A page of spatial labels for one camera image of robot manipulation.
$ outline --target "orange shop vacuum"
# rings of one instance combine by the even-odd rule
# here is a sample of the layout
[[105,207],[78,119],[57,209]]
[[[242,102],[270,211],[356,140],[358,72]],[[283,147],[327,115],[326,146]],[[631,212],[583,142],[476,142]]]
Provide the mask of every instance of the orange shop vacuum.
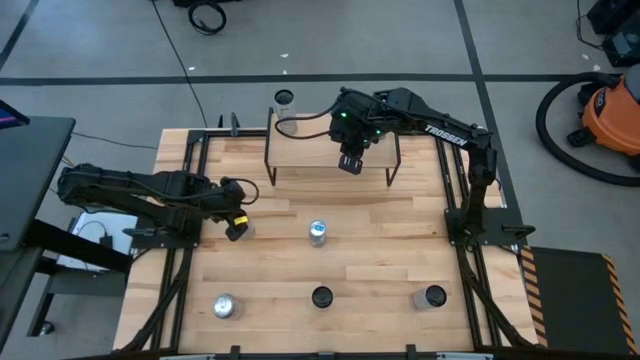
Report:
[[547,111],[567,88],[586,83],[578,100],[584,106],[582,128],[567,135],[569,144],[606,146],[620,152],[640,172],[640,64],[622,76],[598,72],[577,74],[561,81],[542,99],[536,113],[536,130],[544,147],[558,160],[591,178],[622,186],[640,186],[640,177],[611,174],[591,167],[561,149],[549,136]]

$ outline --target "computer screen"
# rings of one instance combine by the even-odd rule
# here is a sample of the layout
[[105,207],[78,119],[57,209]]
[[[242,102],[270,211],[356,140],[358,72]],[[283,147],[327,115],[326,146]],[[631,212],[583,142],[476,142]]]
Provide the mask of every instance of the computer screen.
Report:
[[29,118],[0,100],[0,129],[28,124]]

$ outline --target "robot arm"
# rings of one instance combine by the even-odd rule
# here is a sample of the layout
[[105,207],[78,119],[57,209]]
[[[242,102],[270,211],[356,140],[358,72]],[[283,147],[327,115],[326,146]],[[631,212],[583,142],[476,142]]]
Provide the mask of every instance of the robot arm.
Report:
[[[91,164],[65,168],[58,180],[58,196],[68,205],[109,206],[148,218],[162,230],[180,234],[189,216],[226,221],[227,237],[235,241],[247,231],[241,209],[245,193],[237,180],[223,177],[220,186],[186,171],[154,175],[104,170]],[[165,206],[148,202],[150,196]]]
[[477,125],[467,125],[433,110],[408,89],[380,91],[373,96],[340,89],[331,111],[331,140],[339,142],[342,156],[338,167],[352,174],[362,170],[362,155],[385,134],[427,134],[469,153],[468,177],[471,192],[463,204],[460,230],[473,237],[485,232],[484,197],[496,178],[496,150],[491,133]]

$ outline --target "black desk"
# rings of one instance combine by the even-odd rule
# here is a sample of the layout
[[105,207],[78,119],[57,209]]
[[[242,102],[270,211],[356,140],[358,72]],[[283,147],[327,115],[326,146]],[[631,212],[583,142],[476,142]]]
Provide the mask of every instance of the black desk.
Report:
[[76,237],[35,215],[71,138],[75,120],[31,118],[0,130],[0,351],[36,271],[53,275],[45,249],[119,272],[130,258]]

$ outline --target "hazard stripe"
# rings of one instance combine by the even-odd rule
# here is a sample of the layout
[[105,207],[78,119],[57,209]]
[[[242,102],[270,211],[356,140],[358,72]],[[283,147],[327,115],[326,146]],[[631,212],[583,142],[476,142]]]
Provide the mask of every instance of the hazard stripe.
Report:
[[529,302],[529,310],[531,312],[531,320],[536,330],[538,343],[542,346],[547,344],[547,331],[544,327],[544,316],[542,315],[542,301],[540,301],[540,289],[538,288],[538,277],[536,276],[536,265],[533,257],[533,251],[529,246],[524,246],[520,250],[520,264],[525,278],[525,290],[527,292],[527,301]]
[[613,295],[616,298],[616,305],[618,305],[618,312],[620,313],[620,320],[622,321],[622,331],[624,331],[627,338],[627,345],[629,345],[629,353],[631,355],[638,354],[638,347],[633,341],[633,332],[631,331],[631,324],[627,317],[627,308],[624,306],[622,300],[622,292],[620,291],[620,283],[618,282],[618,274],[616,274],[615,266],[613,265],[613,259],[608,255],[602,255],[602,258],[606,262],[607,270],[609,270],[609,279],[611,280],[611,289]]

